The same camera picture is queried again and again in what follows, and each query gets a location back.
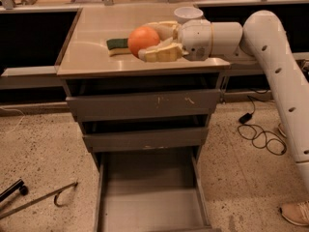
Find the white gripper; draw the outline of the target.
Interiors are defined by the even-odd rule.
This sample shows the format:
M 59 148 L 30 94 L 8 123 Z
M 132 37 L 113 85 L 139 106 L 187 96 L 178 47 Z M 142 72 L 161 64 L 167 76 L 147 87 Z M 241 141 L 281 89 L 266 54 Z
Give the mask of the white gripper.
M 189 20 L 182 26 L 175 20 L 150 22 L 147 26 L 157 32 L 162 42 L 138 51 L 138 58 L 144 62 L 175 62 L 182 57 L 205 61 L 211 54 L 211 23 L 206 19 Z M 180 43 L 174 41 L 178 31 Z

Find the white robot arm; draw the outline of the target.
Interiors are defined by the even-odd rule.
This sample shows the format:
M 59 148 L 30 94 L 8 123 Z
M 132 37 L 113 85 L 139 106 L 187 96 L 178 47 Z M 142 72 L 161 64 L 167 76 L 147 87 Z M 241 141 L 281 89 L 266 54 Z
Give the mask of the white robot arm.
M 137 51 L 145 62 L 174 62 L 180 58 L 228 62 L 257 61 L 267 77 L 295 164 L 309 188 L 309 82 L 298 66 L 276 14 L 257 11 L 243 24 L 191 19 L 149 24 L 159 44 Z

